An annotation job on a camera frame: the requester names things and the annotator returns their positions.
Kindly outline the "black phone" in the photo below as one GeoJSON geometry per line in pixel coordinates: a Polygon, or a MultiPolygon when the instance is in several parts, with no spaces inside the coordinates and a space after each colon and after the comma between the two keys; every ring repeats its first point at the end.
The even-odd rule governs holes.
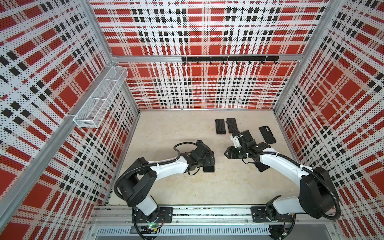
{"type": "Polygon", "coordinates": [[[238,132],[238,126],[235,118],[227,118],[226,123],[228,125],[229,133],[233,134],[238,132]]]}
{"type": "Polygon", "coordinates": [[[215,119],[216,126],[216,134],[217,135],[225,135],[226,134],[226,126],[224,119],[215,119]]]}
{"type": "Polygon", "coordinates": [[[214,152],[211,151],[207,157],[205,158],[205,163],[203,166],[204,173],[214,173],[215,172],[215,155],[214,152]]]}

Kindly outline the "black textured phone case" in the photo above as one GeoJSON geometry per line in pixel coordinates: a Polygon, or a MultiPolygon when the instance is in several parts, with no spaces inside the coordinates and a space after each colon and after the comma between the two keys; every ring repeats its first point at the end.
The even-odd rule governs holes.
{"type": "Polygon", "coordinates": [[[261,162],[255,162],[255,166],[256,168],[260,171],[260,172],[264,172],[265,170],[269,169],[270,166],[267,166],[261,162]]]}

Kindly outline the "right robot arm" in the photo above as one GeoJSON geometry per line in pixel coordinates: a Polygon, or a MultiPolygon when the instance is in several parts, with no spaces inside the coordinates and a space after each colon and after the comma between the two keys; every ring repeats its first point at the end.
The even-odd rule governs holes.
{"type": "Polygon", "coordinates": [[[312,218],[337,221],[341,216],[340,198],[329,175],[321,167],[312,168],[280,154],[266,143],[256,143],[248,130],[234,130],[231,135],[233,146],[228,147],[228,159],[247,159],[260,172],[270,168],[284,175],[299,187],[299,195],[276,196],[266,204],[266,217],[277,222],[286,214],[307,214],[312,218]]]}

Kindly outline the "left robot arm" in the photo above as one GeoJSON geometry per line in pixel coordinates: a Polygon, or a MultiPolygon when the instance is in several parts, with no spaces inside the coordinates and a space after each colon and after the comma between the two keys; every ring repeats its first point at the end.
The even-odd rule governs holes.
{"type": "Polygon", "coordinates": [[[149,195],[156,181],[173,176],[196,175],[201,169],[210,173],[215,170],[215,156],[203,141],[182,142],[173,147],[177,156],[171,159],[149,162],[139,158],[124,171],[114,184],[115,195],[133,210],[134,223],[171,222],[172,208],[161,208],[149,195]]]}

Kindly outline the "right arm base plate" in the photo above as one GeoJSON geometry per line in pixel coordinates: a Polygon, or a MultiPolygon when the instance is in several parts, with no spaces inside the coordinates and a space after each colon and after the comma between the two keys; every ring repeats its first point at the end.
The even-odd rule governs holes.
{"type": "Polygon", "coordinates": [[[292,223],[291,214],[281,215],[272,207],[254,206],[251,207],[251,216],[254,223],[292,223]]]}

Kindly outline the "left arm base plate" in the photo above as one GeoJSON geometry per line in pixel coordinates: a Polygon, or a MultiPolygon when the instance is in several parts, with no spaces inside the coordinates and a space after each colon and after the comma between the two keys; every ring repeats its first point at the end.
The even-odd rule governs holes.
{"type": "Polygon", "coordinates": [[[149,223],[171,223],[173,219],[173,208],[172,207],[159,207],[152,214],[146,216],[141,210],[134,209],[132,223],[137,224],[149,224],[149,223]]]}

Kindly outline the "black hook rail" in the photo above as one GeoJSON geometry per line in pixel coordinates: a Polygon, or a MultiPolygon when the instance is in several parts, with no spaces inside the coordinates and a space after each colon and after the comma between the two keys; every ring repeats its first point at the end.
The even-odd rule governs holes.
{"type": "Polygon", "coordinates": [[[187,62],[194,62],[194,63],[200,63],[200,62],[277,62],[279,60],[279,56],[253,56],[253,57],[235,57],[235,56],[229,56],[229,57],[182,57],[181,60],[183,63],[187,62]]]}

